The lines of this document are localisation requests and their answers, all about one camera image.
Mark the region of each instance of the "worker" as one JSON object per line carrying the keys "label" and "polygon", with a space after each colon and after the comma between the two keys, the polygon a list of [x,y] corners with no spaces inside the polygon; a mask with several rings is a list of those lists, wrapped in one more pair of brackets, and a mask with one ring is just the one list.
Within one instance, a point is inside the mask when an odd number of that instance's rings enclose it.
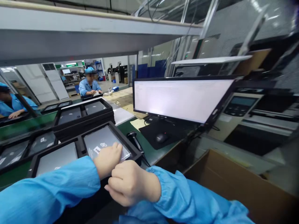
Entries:
{"label": "worker", "polygon": [[132,206],[119,216],[120,224],[162,224],[166,218],[179,223],[253,223],[243,204],[224,199],[178,171],[172,174],[157,166],[143,170],[132,160],[118,164],[121,151],[122,145],[115,142],[94,160],[85,156],[7,187],[0,192],[1,223],[53,223],[66,207],[94,195],[100,180],[110,175],[104,188],[122,206]]}
{"label": "worker", "polygon": [[[32,109],[37,110],[37,105],[29,98],[23,96]],[[17,97],[10,92],[9,87],[0,82],[0,114],[9,119],[18,117],[20,114],[26,112],[26,108],[17,99]]]}
{"label": "worker", "polygon": [[97,73],[93,67],[85,69],[86,78],[79,84],[79,91],[81,96],[94,95],[96,91],[102,93],[101,87],[97,83]]}

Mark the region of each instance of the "computer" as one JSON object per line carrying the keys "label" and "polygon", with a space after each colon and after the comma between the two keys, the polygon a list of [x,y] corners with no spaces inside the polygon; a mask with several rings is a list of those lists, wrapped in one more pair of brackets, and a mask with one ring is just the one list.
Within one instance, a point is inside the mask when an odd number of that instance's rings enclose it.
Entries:
{"label": "computer", "polygon": [[58,107],[65,107],[65,106],[68,106],[68,105],[69,105],[69,102],[64,102],[64,103],[59,104]]}
{"label": "computer", "polygon": [[57,107],[58,107],[58,104],[54,104],[54,105],[48,106],[44,111],[52,110],[52,109],[55,109]]}
{"label": "computer", "polygon": [[106,107],[101,102],[95,102],[92,104],[85,105],[87,115],[99,112],[104,109],[106,109]]}
{"label": "computer", "polygon": [[[92,158],[96,158],[102,148],[112,146],[114,142],[121,144],[120,140],[110,130],[109,126],[105,126],[84,137],[84,142],[87,148],[87,154]],[[124,161],[130,157],[130,152],[123,145],[121,160]]]}
{"label": "computer", "polygon": [[62,166],[69,164],[77,158],[76,145],[72,142],[41,157],[37,167],[36,176],[60,169]]}
{"label": "computer", "polygon": [[0,155],[0,169],[19,161],[28,146],[28,143],[29,140],[4,149]]}
{"label": "computer", "polygon": [[64,124],[69,121],[81,118],[81,110],[79,107],[73,109],[64,109],[61,111],[60,119],[58,124]]}
{"label": "computer", "polygon": [[136,79],[134,111],[204,124],[233,82],[227,76]]}
{"label": "computer", "polygon": [[37,152],[44,150],[47,147],[52,146],[55,143],[55,139],[56,139],[56,137],[55,137],[53,131],[36,137],[31,148],[30,148],[28,155],[29,156],[33,155]]}

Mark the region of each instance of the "laptop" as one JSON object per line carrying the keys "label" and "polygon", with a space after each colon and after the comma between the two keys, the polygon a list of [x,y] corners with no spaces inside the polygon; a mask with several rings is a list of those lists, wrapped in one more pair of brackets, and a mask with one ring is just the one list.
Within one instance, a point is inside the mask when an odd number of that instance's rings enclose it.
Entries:
{"label": "laptop", "polygon": [[101,102],[95,102],[85,105],[87,115],[94,114],[104,109],[106,109],[106,107]]}
{"label": "laptop", "polygon": [[64,106],[68,106],[68,105],[69,105],[69,102],[65,102],[65,103],[61,103],[61,104],[59,104],[58,107],[64,107]]}
{"label": "laptop", "polygon": [[55,109],[57,107],[58,107],[58,104],[54,104],[54,105],[48,106],[44,111],[52,110],[52,109]]}
{"label": "laptop", "polygon": [[[87,154],[92,158],[96,158],[102,148],[112,146],[114,142],[122,144],[120,140],[111,131],[109,126],[105,126],[84,137],[84,142],[87,148]],[[129,158],[131,153],[123,145],[121,153],[121,161]]]}
{"label": "laptop", "polygon": [[19,161],[28,146],[28,143],[29,140],[4,149],[0,155],[0,169]]}
{"label": "laptop", "polygon": [[78,118],[81,118],[80,107],[69,109],[69,110],[62,110],[58,124],[64,124],[69,121],[76,120]]}
{"label": "laptop", "polygon": [[28,155],[29,156],[33,155],[34,153],[40,152],[40,151],[44,150],[45,148],[54,145],[55,139],[56,139],[56,137],[55,137],[53,131],[36,137],[31,148],[30,148]]}
{"label": "laptop", "polygon": [[62,166],[75,161],[78,158],[75,143],[72,142],[66,146],[61,147],[43,157],[40,158],[40,162],[37,167],[36,176],[40,176],[43,173],[58,170]]}

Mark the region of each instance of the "cardboard box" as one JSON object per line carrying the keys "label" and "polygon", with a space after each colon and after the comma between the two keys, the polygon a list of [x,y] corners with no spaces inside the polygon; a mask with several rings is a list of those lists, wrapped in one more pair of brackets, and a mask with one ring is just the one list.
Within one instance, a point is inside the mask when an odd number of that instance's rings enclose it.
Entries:
{"label": "cardboard box", "polygon": [[256,224],[292,223],[297,216],[298,198],[215,150],[208,150],[184,175],[227,200],[243,203]]}

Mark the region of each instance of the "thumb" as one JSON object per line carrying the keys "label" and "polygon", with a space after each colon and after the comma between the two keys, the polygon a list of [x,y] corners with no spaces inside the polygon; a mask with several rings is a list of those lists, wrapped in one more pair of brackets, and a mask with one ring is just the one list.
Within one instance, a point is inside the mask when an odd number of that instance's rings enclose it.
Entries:
{"label": "thumb", "polygon": [[106,185],[105,190],[107,190],[110,194],[110,196],[115,200],[117,203],[121,204],[122,206],[126,207],[128,206],[128,200],[125,198],[125,196],[115,190],[113,190],[109,185]]}

